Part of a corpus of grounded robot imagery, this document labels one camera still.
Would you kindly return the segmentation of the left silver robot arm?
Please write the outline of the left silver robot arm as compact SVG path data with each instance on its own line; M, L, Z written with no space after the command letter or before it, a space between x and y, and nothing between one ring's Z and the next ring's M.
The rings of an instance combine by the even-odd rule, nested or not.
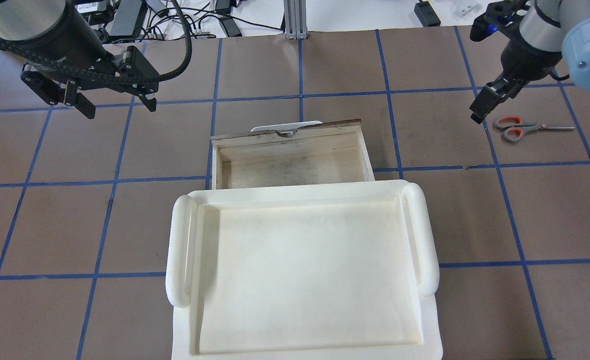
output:
M108 38L103 28L91 28L72 0L0 0L1 48L24 51L21 80L45 103L93 119L96 107L84 91L111 89L137 96L155 111L159 73L133 46L117 55L106 50Z

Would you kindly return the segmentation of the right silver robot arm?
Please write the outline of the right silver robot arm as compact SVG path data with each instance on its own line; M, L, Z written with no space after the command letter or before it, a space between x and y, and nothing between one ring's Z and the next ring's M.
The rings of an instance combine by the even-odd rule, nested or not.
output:
M469 38L479 43L495 33L508 43L502 71L469 107L476 123L534 81L551 76L563 60L572 82L590 92L590 0L507 0L492 2L473 21Z

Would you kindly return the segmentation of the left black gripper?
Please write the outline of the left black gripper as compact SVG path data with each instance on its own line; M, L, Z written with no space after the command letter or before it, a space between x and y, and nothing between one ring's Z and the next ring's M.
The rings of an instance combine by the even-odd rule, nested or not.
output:
M138 96L149 112L157 111L155 93L161 75L136 46L129 45L115 54L101 44L75 44L63 50L46 47L41 54L33 49L29 53L21 80L42 98L65 96L67 107L90 120L96 116L96 107L81 91L128 92Z

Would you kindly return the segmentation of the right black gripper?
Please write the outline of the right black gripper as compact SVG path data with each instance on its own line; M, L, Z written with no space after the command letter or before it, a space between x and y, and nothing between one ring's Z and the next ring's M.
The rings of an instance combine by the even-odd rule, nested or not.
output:
M558 1L507 0L487 5L474 20L469 38L479 43L501 33L509 41L500 56L500 75L481 89L469 107L471 120L480 125L525 85L549 76L562 58L559 19Z

